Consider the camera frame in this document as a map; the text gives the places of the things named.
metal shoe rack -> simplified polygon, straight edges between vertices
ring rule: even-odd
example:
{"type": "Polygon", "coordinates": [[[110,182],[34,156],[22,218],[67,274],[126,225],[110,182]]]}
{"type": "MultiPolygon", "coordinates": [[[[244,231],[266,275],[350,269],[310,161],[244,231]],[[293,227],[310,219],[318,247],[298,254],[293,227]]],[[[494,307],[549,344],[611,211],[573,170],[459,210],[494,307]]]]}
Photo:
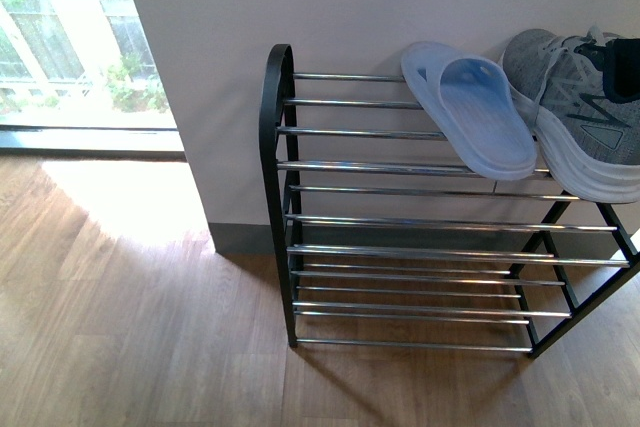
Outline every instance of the metal shoe rack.
{"type": "MultiPolygon", "coordinates": [[[[328,129],[300,126],[299,109],[393,109],[394,115],[422,110],[413,102],[329,100],[296,97],[296,83],[403,82],[402,77],[296,73],[289,45],[276,45],[268,58],[260,111],[259,143],[264,185],[273,235],[288,341],[365,346],[452,348],[527,353],[537,357],[567,333],[640,269],[640,256],[609,204],[592,204],[566,192],[559,194],[497,193],[433,188],[434,179],[479,178],[464,165],[425,165],[401,162],[313,160],[300,158],[303,137],[411,139],[426,144],[446,141],[439,132],[328,129]],[[279,141],[285,145],[278,148],[279,141]],[[311,182],[306,181],[312,173],[311,182]],[[397,178],[396,186],[333,185],[317,182],[331,174],[368,178],[397,178]],[[424,178],[424,186],[407,187],[407,176],[424,178]],[[438,220],[354,215],[310,215],[305,196],[366,197],[372,206],[380,199],[492,199],[513,206],[522,201],[546,203],[542,220],[532,223],[438,220]],[[602,225],[566,225],[559,220],[573,203],[595,205],[602,225]],[[328,229],[339,242],[317,242],[313,229],[328,229]],[[433,232],[472,235],[525,235],[522,247],[496,249],[439,248],[433,245],[387,245],[389,232],[433,232]],[[377,243],[363,243],[362,232],[377,243]],[[556,238],[578,232],[584,244],[612,236],[625,260],[563,257],[556,238]],[[612,272],[586,293],[577,293],[568,272],[612,272]],[[542,305],[538,309],[533,305],[542,305]],[[369,330],[371,324],[375,329],[369,330]],[[445,326],[453,326],[446,334],[445,326]],[[478,330],[497,335],[486,342],[478,330]],[[388,333],[381,338],[381,332],[388,333]],[[443,333],[443,340],[437,337],[443,333]],[[419,334],[426,334],[427,340],[419,334]]],[[[551,179],[538,169],[533,176],[551,179]]]]}

light blue slipper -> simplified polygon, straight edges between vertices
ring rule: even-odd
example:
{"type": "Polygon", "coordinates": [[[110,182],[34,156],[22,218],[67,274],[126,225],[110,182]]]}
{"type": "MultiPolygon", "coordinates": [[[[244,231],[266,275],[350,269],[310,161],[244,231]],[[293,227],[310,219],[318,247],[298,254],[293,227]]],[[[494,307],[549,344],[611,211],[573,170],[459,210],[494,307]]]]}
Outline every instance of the light blue slipper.
{"type": "Polygon", "coordinates": [[[401,65],[409,89],[471,170],[495,180],[533,172],[533,139],[500,66],[436,42],[411,45],[401,65]]]}

window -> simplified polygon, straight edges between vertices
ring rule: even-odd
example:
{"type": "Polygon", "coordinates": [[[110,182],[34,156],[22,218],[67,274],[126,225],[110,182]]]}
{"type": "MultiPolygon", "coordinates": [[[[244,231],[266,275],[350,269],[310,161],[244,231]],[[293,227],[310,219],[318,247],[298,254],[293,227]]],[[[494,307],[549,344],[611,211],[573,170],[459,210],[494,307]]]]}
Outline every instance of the window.
{"type": "Polygon", "coordinates": [[[133,0],[0,0],[0,124],[175,127],[133,0]]]}

chrome rod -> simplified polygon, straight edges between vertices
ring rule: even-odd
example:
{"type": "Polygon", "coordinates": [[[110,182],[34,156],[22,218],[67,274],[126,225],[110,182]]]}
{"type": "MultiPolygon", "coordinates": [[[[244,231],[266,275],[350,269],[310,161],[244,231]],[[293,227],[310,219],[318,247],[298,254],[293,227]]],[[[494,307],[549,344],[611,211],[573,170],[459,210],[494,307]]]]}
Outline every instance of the chrome rod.
{"type": "Polygon", "coordinates": [[[303,127],[277,127],[276,131],[284,135],[331,135],[340,137],[371,137],[404,140],[446,140],[442,132],[408,132],[392,130],[337,130],[309,129],[303,127]]]}
{"type": "Polygon", "coordinates": [[[329,217],[288,214],[286,218],[308,225],[346,227],[409,227],[443,230],[474,230],[487,232],[614,232],[616,227],[563,224],[517,224],[512,222],[468,222],[458,220],[423,220],[406,218],[329,217]]]}
{"type": "Polygon", "coordinates": [[[391,270],[391,271],[411,271],[411,272],[439,272],[442,274],[485,274],[485,275],[509,275],[509,270],[489,270],[489,269],[445,269],[433,267],[397,267],[388,265],[355,265],[355,264],[305,264],[305,268],[321,269],[362,269],[362,270],[391,270]]]}
{"type": "Polygon", "coordinates": [[[431,295],[443,297],[478,297],[487,299],[519,299],[518,294],[478,294],[474,292],[437,292],[430,290],[402,290],[402,289],[360,289],[347,287],[310,287],[298,286],[298,290],[310,292],[343,292],[354,294],[401,294],[401,295],[431,295]]]}
{"type": "Polygon", "coordinates": [[[547,194],[510,194],[498,192],[464,192],[448,190],[428,189],[393,189],[384,187],[334,187],[292,185],[291,190],[296,192],[314,192],[328,194],[374,194],[374,195],[408,195],[424,197],[469,197],[469,198],[501,198],[515,200],[547,200],[562,202],[577,202],[582,200],[575,195],[547,195],[547,194]]]}
{"type": "Polygon", "coordinates": [[[531,353],[530,347],[495,347],[491,345],[466,345],[466,344],[425,344],[419,342],[383,342],[371,340],[348,339],[297,339],[301,344],[333,344],[333,345],[362,345],[367,347],[402,347],[420,349],[451,349],[451,350],[480,350],[489,352],[518,352],[531,353]]]}
{"type": "Polygon", "coordinates": [[[304,310],[295,312],[295,315],[310,317],[347,317],[357,319],[382,319],[382,320],[428,320],[435,322],[463,322],[471,324],[510,324],[528,325],[530,321],[524,319],[474,319],[468,317],[436,317],[431,315],[394,315],[394,314],[353,314],[347,312],[325,312],[316,310],[304,310]]]}
{"type": "Polygon", "coordinates": [[[315,74],[310,72],[294,72],[296,80],[342,80],[363,82],[397,82],[404,83],[401,75],[359,75],[359,74],[315,74]]]}
{"type": "Polygon", "coordinates": [[[288,247],[290,254],[317,255],[350,255],[356,257],[393,257],[397,259],[431,259],[431,260],[479,260],[487,262],[502,261],[531,261],[538,259],[557,260],[552,254],[537,254],[531,252],[491,252],[464,251],[450,249],[409,249],[393,247],[362,247],[343,245],[296,244],[288,247]]]}
{"type": "Polygon", "coordinates": [[[525,264],[574,265],[582,267],[613,267],[624,269],[629,267],[626,260],[598,259],[562,259],[551,254],[532,254],[528,252],[467,252],[440,249],[406,249],[389,247],[348,247],[328,245],[294,245],[288,247],[292,255],[347,255],[354,257],[383,257],[395,259],[430,259],[430,260],[472,260],[475,262],[520,262],[525,264]]]}
{"type": "Polygon", "coordinates": [[[389,305],[389,304],[357,304],[350,302],[312,302],[296,300],[294,307],[326,307],[332,309],[361,309],[361,310],[404,310],[407,312],[443,312],[459,315],[495,315],[504,317],[559,317],[568,319],[567,312],[548,312],[537,310],[513,310],[513,309],[477,309],[461,307],[434,307],[424,305],[389,305]]]}
{"type": "MultiPolygon", "coordinates": [[[[360,174],[429,175],[482,178],[462,165],[397,164],[388,162],[355,162],[334,160],[296,160],[278,162],[280,170],[350,172],[360,174]]],[[[548,169],[536,169],[530,179],[550,179],[548,169]]]]}
{"type": "Polygon", "coordinates": [[[317,106],[317,107],[363,107],[369,109],[401,109],[401,110],[422,110],[417,102],[385,102],[376,100],[324,100],[324,99],[301,99],[288,97],[283,99],[287,105],[317,106]]]}
{"type": "Polygon", "coordinates": [[[437,277],[424,275],[387,275],[387,274],[343,274],[333,272],[294,271],[296,277],[325,278],[325,279],[357,279],[357,280],[385,280],[393,282],[429,282],[464,285],[522,285],[527,287],[561,287],[564,282],[557,280],[523,280],[523,279],[469,279],[462,277],[437,277]]]}

shoe upper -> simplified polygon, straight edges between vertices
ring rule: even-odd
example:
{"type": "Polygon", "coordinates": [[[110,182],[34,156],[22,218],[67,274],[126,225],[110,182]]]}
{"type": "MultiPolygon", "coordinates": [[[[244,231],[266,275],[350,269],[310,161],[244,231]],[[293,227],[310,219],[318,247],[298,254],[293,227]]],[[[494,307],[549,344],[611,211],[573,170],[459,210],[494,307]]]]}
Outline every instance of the shoe upper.
{"type": "Polygon", "coordinates": [[[511,86],[558,117],[587,155],[640,165],[640,39],[533,29],[512,39],[502,63],[511,86]]]}

